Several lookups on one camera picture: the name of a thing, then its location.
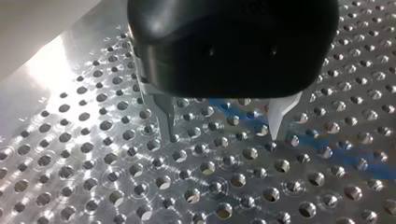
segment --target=round hole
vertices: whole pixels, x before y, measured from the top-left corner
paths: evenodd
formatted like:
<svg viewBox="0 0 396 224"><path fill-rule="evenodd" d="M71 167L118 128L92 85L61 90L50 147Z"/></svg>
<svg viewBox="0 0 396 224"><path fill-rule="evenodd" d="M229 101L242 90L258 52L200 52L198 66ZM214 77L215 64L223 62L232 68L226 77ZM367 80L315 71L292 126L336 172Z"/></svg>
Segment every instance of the round hole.
<svg viewBox="0 0 396 224"><path fill-rule="evenodd" d="M117 155L114 153L108 153L105 155L104 161L108 165L114 164L117 161Z"/></svg>
<svg viewBox="0 0 396 224"><path fill-rule="evenodd" d="M23 145L20 148L18 148L18 154L20 154L21 156L26 155L27 153L29 153L30 149L31 148L29 145Z"/></svg>
<svg viewBox="0 0 396 224"><path fill-rule="evenodd" d="M205 161L200 165L200 169L203 175L211 175L215 172L216 166L212 161Z"/></svg>
<svg viewBox="0 0 396 224"><path fill-rule="evenodd" d="M107 99L107 95L104 93L100 93L99 95L96 96L96 101L99 103L104 102Z"/></svg>
<svg viewBox="0 0 396 224"><path fill-rule="evenodd" d="M169 176L160 176L156 179L155 183L159 189L168 189L171 186L171 178Z"/></svg>
<svg viewBox="0 0 396 224"><path fill-rule="evenodd" d="M280 194L276 188L268 188L264 190L263 196L268 202L274 203L279 200Z"/></svg>
<svg viewBox="0 0 396 224"><path fill-rule="evenodd" d="M254 147L248 147L248 148L244 149L243 155L244 155L245 159L247 159L249 161L253 161L253 160L256 160L257 157L259 156L259 152Z"/></svg>
<svg viewBox="0 0 396 224"><path fill-rule="evenodd" d="M59 141L62 143L68 142L72 138L72 135L70 133L62 133L61 136L59 136Z"/></svg>
<svg viewBox="0 0 396 224"><path fill-rule="evenodd" d="M216 215L221 219L229 218L233 214L233 208L228 203L221 203L216 208Z"/></svg>
<svg viewBox="0 0 396 224"><path fill-rule="evenodd" d="M99 127L102 131L108 131L111 129L111 127L113 127L113 123L109 120L105 120L99 125Z"/></svg>
<svg viewBox="0 0 396 224"><path fill-rule="evenodd" d="M187 153L184 150L178 150L172 155L175 162L183 162L187 159Z"/></svg>
<svg viewBox="0 0 396 224"><path fill-rule="evenodd" d="M119 102L117 104L118 110L126 110L127 108L128 108L128 103L126 103L125 101Z"/></svg>
<svg viewBox="0 0 396 224"><path fill-rule="evenodd" d="M150 140L150 141L147 143L147 148L148 148L148 150L150 150L150 151L156 151L156 150L160 149L160 146L161 146L160 141L157 140L157 139L155 139L155 140Z"/></svg>
<svg viewBox="0 0 396 224"><path fill-rule="evenodd" d="M348 199L353 201L359 200L362 196L361 189L352 185L349 185L346 188L344 188L344 193L348 197Z"/></svg>
<svg viewBox="0 0 396 224"><path fill-rule="evenodd" d="M16 211L17 213L21 213L21 212L23 212L25 207L26 207L26 205L24 203L18 202L14 205L14 211Z"/></svg>
<svg viewBox="0 0 396 224"><path fill-rule="evenodd" d="M198 203L200 200L200 192L198 189L188 189L184 193L184 199L187 203Z"/></svg>
<svg viewBox="0 0 396 224"><path fill-rule="evenodd" d="M42 124L42 125L38 128L38 130L39 130L41 133L46 133L47 131L50 130L50 125L49 125L48 123Z"/></svg>
<svg viewBox="0 0 396 224"><path fill-rule="evenodd" d="M245 186L247 183L247 180L244 175L241 174L235 174L233 175L233 178L231 178L231 184L237 188L241 188Z"/></svg>
<svg viewBox="0 0 396 224"><path fill-rule="evenodd" d="M70 166L64 166L64 167L62 167L61 170L59 171L59 177L60 177L61 179L67 179L67 178L69 178L70 176L72 176L73 173L74 173L74 170L73 170L72 167L70 167Z"/></svg>
<svg viewBox="0 0 396 224"><path fill-rule="evenodd" d="M15 192L23 192L27 189L27 187L29 186L29 182L25 179L18 181L15 186L14 186L14 190Z"/></svg>
<svg viewBox="0 0 396 224"><path fill-rule="evenodd" d="M38 206L44 206L50 202L50 194L49 193L42 193L38 195L37 199L35 200Z"/></svg>
<svg viewBox="0 0 396 224"><path fill-rule="evenodd" d="M84 143L80 147L80 150L82 153L89 153L93 150L93 144L92 143Z"/></svg>
<svg viewBox="0 0 396 224"><path fill-rule="evenodd" d="M72 206L67 206L64 210L61 212L61 218L63 221L70 221L75 217L76 214L76 208Z"/></svg>
<svg viewBox="0 0 396 224"><path fill-rule="evenodd" d="M313 217L317 213L317 208L309 202L300 203L298 211L303 217Z"/></svg>
<svg viewBox="0 0 396 224"><path fill-rule="evenodd" d="M125 131L125 133L122 134L122 138L125 141L130 141L131 139L134 138L134 131L132 131L132 130Z"/></svg>
<svg viewBox="0 0 396 224"><path fill-rule="evenodd" d="M151 218L152 208L145 204L137 208L136 214L142 219L142 221L147 221Z"/></svg>
<svg viewBox="0 0 396 224"><path fill-rule="evenodd" d="M277 160L274 166L275 169L280 173L287 173L290 169L290 163L285 160Z"/></svg>
<svg viewBox="0 0 396 224"><path fill-rule="evenodd" d="M133 177L138 177L143 174L143 165L142 164L134 164L129 168L129 173Z"/></svg>
<svg viewBox="0 0 396 224"><path fill-rule="evenodd" d="M308 175L308 181L313 186L320 187L324 184L324 175L322 173L312 173Z"/></svg>
<svg viewBox="0 0 396 224"><path fill-rule="evenodd" d="M94 178L84 181L83 188L87 191L92 191L98 185L98 181Z"/></svg>
<svg viewBox="0 0 396 224"><path fill-rule="evenodd" d="M80 114L80 115L78 116L78 120L79 120L79 121L85 121L85 120L89 119L90 116L91 116L91 115L90 115L89 113L82 113L82 114Z"/></svg>
<svg viewBox="0 0 396 224"><path fill-rule="evenodd" d="M51 162L51 157L50 155L44 155L38 159L37 163L39 166L47 166Z"/></svg>
<svg viewBox="0 0 396 224"><path fill-rule="evenodd" d="M123 202L123 193L119 190L116 190L108 196L108 199L114 206L118 206Z"/></svg>

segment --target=metal surface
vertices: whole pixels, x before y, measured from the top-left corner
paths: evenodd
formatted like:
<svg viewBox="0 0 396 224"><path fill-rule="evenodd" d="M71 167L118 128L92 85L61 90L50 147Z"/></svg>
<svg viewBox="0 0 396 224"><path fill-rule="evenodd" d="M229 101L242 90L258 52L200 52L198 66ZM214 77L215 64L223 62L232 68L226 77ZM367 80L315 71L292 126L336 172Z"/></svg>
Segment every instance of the metal surface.
<svg viewBox="0 0 396 224"><path fill-rule="evenodd" d="M396 221L394 1L341 2L285 142L256 99L175 99L162 142L124 4L104 1L1 83L2 223Z"/></svg>

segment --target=perforated metal plate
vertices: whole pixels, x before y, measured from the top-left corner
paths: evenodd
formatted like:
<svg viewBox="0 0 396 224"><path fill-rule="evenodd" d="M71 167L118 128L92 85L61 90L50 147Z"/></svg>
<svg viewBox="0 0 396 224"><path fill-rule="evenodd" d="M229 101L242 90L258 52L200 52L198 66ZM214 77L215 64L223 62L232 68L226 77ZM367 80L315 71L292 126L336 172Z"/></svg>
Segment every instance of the perforated metal plate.
<svg viewBox="0 0 396 224"><path fill-rule="evenodd" d="M175 99L177 136L162 142L124 4L104 1L3 84L19 83L0 102L2 223L396 222L393 0L340 2L285 142L271 141L256 99ZM11 103L10 92L24 94Z"/></svg>

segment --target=countersunk hole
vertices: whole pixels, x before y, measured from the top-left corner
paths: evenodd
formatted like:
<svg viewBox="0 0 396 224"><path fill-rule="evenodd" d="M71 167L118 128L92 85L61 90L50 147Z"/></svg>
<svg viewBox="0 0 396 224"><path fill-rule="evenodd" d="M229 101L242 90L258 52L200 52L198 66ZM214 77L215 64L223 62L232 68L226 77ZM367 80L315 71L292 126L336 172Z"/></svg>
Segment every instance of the countersunk hole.
<svg viewBox="0 0 396 224"><path fill-rule="evenodd" d="M0 179L3 179L7 175L7 168L1 168L0 169Z"/></svg>
<svg viewBox="0 0 396 224"><path fill-rule="evenodd" d="M96 70L93 72L92 74L94 77L101 77L103 75L103 71L102 70Z"/></svg>
<svg viewBox="0 0 396 224"><path fill-rule="evenodd" d="M38 195L37 199L35 200L38 206L44 206L50 202L50 194L49 193L42 193Z"/></svg>
<svg viewBox="0 0 396 224"><path fill-rule="evenodd" d="M44 155L38 159L37 163L39 166L48 166L50 164L51 157L50 155Z"/></svg>
<svg viewBox="0 0 396 224"><path fill-rule="evenodd" d="M396 216L396 201L388 199L383 202L383 207L388 214Z"/></svg>
<svg viewBox="0 0 396 224"><path fill-rule="evenodd" d="M200 192L198 189L188 189L184 193L184 199L187 203L198 203L200 200Z"/></svg>
<svg viewBox="0 0 396 224"><path fill-rule="evenodd" d="M41 175L41 176L38 178L38 182L39 182L40 184L46 184L47 182L49 182L49 180L50 180L50 175L48 175L48 174Z"/></svg>
<svg viewBox="0 0 396 224"><path fill-rule="evenodd" d="M126 216L125 216L124 214L116 215L116 216L113 218L113 221L114 221L114 223L116 223L116 224L123 224L123 223L126 222Z"/></svg>
<svg viewBox="0 0 396 224"><path fill-rule="evenodd" d="M76 208L73 206L67 206L61 212L61 218L63 221L70 221L75 217Z"/></svg>
<svg viewBox="0 0 396 224"><path fill-rule="evenodd" d="M78 94L84 94L85 92L87 92L87 88L85 88L85 87L78 87L78 89L77 89L77 93L78 93Z"/></svg>
<svg viewBox="0 0 396 224"><path fill-rule="evenodd" d="M160 146L161 146L160 141L157 140L157 139L155 139L155 140L150 140L150 141L148 141L148 143L147 143L147 148L148 148L148 150L150 150L150 151L156 151L156 150L160 149Z"/></svg>
<svg viewBox="0 0 396 224"><path fill-rule="evenodd" d="M29 186L29 182L25 179L18 181L15 186L15 192L23 192L27 189L27 187Z"/></svg>
<svg viewBox="0 0 396 224"><path fill-rule="evenodd" d="M280 197L279 190L277 190L276 188L265 189L262 195L264 196L265 200L271 203L276 202L277 200L279 200Z"/></svg>
<svg viewBox="0 0 396 224"><path fill-rule="evenodd" d="M183 162L187 159L187 153L185 150L178 150L172 155L175 162Z"/></svg>
<svg viewBox="0 0 396 224"><path fill-rule="evenodd" d="M215 139L215 147L227 147L228 139L226 137L218 137Z"/></svg>
<svg viewBox="0 0 396 224"><path fill-rule="evenodd" d="M113 78L113 84L114 85L119 85L122 82L122 78L121 77L114 77Z"/></svg>
<svg viewBox="0 0 396 224"><path fill-rule="evenodd" d="M160 176L156 179L155 183L159 189L168 189L171 186L171 178L169 176Z"/></svg>
<svg viewBox="0 0 396 224"><path fill-rule="evenodd" d="M323 197L322 202L325 206L334 208L337 205L338 199L332 194L327 194Z"/></svg>
<svg viewBox="0 0 396 224"><path fill-rule="evenodd" d="M74 173L74 170L71 166L64 166L59 170L59 177L61 179L67 179L70 176L72 176Z"/></svg>
<svg viewBox="0 0 396 224"><path fill-rule="evenodd" d="M353 201L359 200L362 196L361 189L352 185L346 186L344 193L348 199Z"/></svg>
<svg viewBox="0 0 396 224"><path fill-rule="evenodd" d="M151 218L152 208L149 205L144 204L137 208L136 214L140 217L140 219L142 219L142 221L147 221Z"/></svg>
<svg viewBox="0 0 396 224"><path fill-rule="evenodd" d="M100 114L100 115L105 115L105 114L107 114L107 109L104 108L104 107L100 108L100 109L99 109L99 114Z"/></svg>
<svg viewBox="0 0 396 224"><path fill-rule="evenodd" d="M22 131L21 132L21 136L24 137L24 138L28 137L29 135L30 135L30 133L28 131Z"/></svg>
<svg viewBox="0 0 396 224"><path fill-rule="evenodd" d="M109 120L105 120L99 125L99 127L102 131L108 131L111 129L111 127L113 127L113 123Z"/></svg>
<svg viewBox="0 0 396 224"><path fill-rule="evenodd" d="M211 175L216 170L215 163L213 163L213 161L205 161L199 166L199 168L203 175Z"/></svg>
<svg viewBox="0 0 396 224"><path fill-rule="evenodd" d="M134 187L134 193L138 196L144 196L148 193L148 186L146 184L139 184Z"/></svg>
<svg viewBox="0 0 396 224"><path fill-rule="evenodd" d="M108 180L111 182L116 182L120 178L120 172L118 171L113 171L107 176Z"/></svg>
<svg viewBox="0 0 396 224"><path fill-rule="evenodd" d="M80 147L80 150L82 153L89 153L90 151L93 150L93 144L92 143L84 143Z"/></svg>
<svg viewBox="0 0 396 224"><path fill-rule="evenodd" d="M320 187L324 184L324 175L322 173L312 173L308 175L308 181L313 186Z"/></svg>
<svg viewBox="0 0 396 224"><path fill-rule="evenodd" d="M123 202L123 193L119 190L116 190L108 196L108 199L112 204L114 204L114 206L118 206Z"/></svg>
<svg viewBox="0 0 396 224"><path fill-rule="evenodd" d="M241 174L235 174L233 175L233 178L231 178L231 184L237 188L241 188L245 186L247 183L247 180L244 175Z"/></svg>
<svg viewBox="0 0 396 224"><path fill-rule="evenodd" d="M80 131L80 133L81 133L82 135L88 135L88 134L90 134L90 132L91 132L91 129L89 129L89 128L83 128L83 129L81 129L81 131Z"/></svg>
<svg viewBox="0 0 396 224"><path fill-rule="evenodd" d="M277 160L274 166L275 169L280 173L287 173L290 169L290 163L285 160Z"/></svg>
<svg viewBox="0 0 396 224"><path fill-rule="evenodd" d="M16 211L17 213L21 213L21 212L23 212L25 207L26 207L26 205L24 203L18 202L14 205L14 211Z"/></svg>
<svg viewBox="0 0 396 224"><path fill-rule="evenodd" d="M117 90L116 91L117 96L122 96L123 95L123 90Z"/></svg>
<svg viewBox="0 0 396 224"><path fill-rule="evenodd" d="M108 61L109 61L110 63L114 63L114 62L116 62L118 59L119 59L119 58L117 58L117 57L114 56L114 55L111 55L110 57L108 57Z"/></svg>
<svg viewBox="0 0 396 224"><path fill-rule="evenodd" d="M134 131L132 131L132 130L127 130L127 131L125 131L125 132L122 134L122 138L123 138L125 141L130 141L131 139L134 138Z"/></svg>
<svg viewBox="0 0 396 224"><path fill-rule="evenodd" d="M179 100L177 100L176 105L179 108L184 108L189 105L189 101L187 99L179 99Z"/></svg>
<svg viewBox="0 0 396 224"><path fill-rule="evenodd" d="M20 148L18 148L18 154L21 156L26 155L30 151L30 146L29 145L23 145Z"/></svg>
<svg viewBox="0 0 396 224"><path fill-rule="evenodd" d="M114 164L117 161L117 155L114 153L108 153L104 157L105 164L111 165Z"/></svg>
<svg viewBox="0 0 396 224"><path fill-rule="evenodd" d="M303 217L313 217L317 213L317 208L312 203L302 202L298 211Z"/></svg>
<svg viewBox="0 0 396 224"><path fill-rule="evenodd" d="M59 136L59 141L62 143L68 142L72 138L70 133L63 133Z"/></svg>
<svg viewBox="0 0 396 224"><path fill-rule="evenodd" d="M127 124L127 123L129 123L130 121L131 121L131 117L130 117L130 116L124 116L124 117L121 118L121 122L122 122L123 124Z"/></svg>
<svg viewBox="0 0 396 224"><path fill-rule="evenodd" d="M130 157L134 157L137 153L137 147L130 147L128 148L128 150L126 151L126 154Z"/></svg>
<svg viewBox="0 0 396 224"><path fill-rule="evenodd" d="M87 119L89 119L90 118L90 114L89 113L82 113L82 114L80 114L79 116L78 116L78 119L79 119L79 121L85 121L85 120L87 120Z"/></svg>
<svg viewBox="0 0 396 224"><path fill-rule="evenodd" d="M257 159L257 157L259 156L259 152L254 147L248 147L248 148L244 149L243 155L244 155L245 159L247 159L249 161L253 161L253 160Z"/></svg>
<svg viewBox="0 0 396 224"><path fill-rule="evenodd" d="M46 118L50 115L50 113L47 110L43 110L43 112L41 112L41 117Z"/></svg>
<svg viewBox="0 0 396 224"><path fill-rule="evenodd" d="M88 212L93 212L95 211L99 206L99 200L97 199L91 199L85 204L85 209L87 209Z"/></svg>
<svg viewBox="0 0 396 224"><path fill-rule="evenodd" d="M61 105L59 106L59 112L65 113L70 109L70 105Z"/></svg>
<svg viewBox="0 0 396 224"><path fill-rule="evenodd" d="M84 181L83 188L87 191L92 191L98 185L98 181L95 178L89 178Z"/></svg>
<svg viewBox="0 0 396 224"><path fill-rule="evenodd" d="M103 144L105 145L105 146L110 146L111 144L113 143L113 138L111 138L111 137L107 137L107 138L105 138L104 140L103 140Z"/></svg>
<svg viewBox="0 0 396 224"><path fill-rule="evenodd" d="M50 130L50 125L49 125L48 123L42 124L42 125L38 128L38 130L39 130L41 133L46 133L47 131Z"/></svg>
<svg viewBox="0 0 396 224"><path fill-rule="evenodd" d="M99 95L96 96L96 101L99 103L104 102L107 99L107 95L104 93L100 93Z"/></svg>
<svg viewBox="0 0 396 224"><path fill-rule="evenodd" d="M139 112L139 118L148 119L149 117L151 117L151 112L149 110L146 109Z"/></svg>
<svg viewBox="0 0 396 224"><path fill-rule="evenodd" d="M129 173L133 177L138 177L143 174L143 165L140 163L134 164L129 168Z"/></svg>
<svg viewBox="0 0 396 224"><path fill-rule="evenodd" d="M190 138L197 138L201 135L201 129L198 127L190 128L187 131L187 134L189 135Z"/></svg>
<svg viewBox="0 0 396 224"><path fill-rule="evenodd" d="M70 149L65 149L61 152L61 157L63 159L67 159L70 157Z"/></svg>
<svg viewBox="0 0 396 224"><path fill-rule="evenodd" d="M216 215L221 219L229 218L233 214L233 208L228 203L221 203L216 208Z"/></svg>
<svg viewBox="0 0 396 224"><path fill-rule="evenodd" d="M91 170L93 168L93 166L95 165L94 161L84 161L84 163L82 163L82 167L85 170Z"/></svg>

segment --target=aluminum plate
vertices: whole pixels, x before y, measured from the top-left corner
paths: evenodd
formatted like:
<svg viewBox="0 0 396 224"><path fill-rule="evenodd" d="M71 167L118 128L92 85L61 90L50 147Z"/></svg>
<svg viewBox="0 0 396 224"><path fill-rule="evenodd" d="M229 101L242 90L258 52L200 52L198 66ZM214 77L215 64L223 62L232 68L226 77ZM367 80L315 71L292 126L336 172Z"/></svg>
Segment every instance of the aluminum plate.
<svg viewBox="0 0 396 224"><path fill-rule="evenodd" d="M396 222L395 1L340 2L278 142L257 99L175 99L162 142L124 10L103 1L1 83L2 223Z"/></svg>

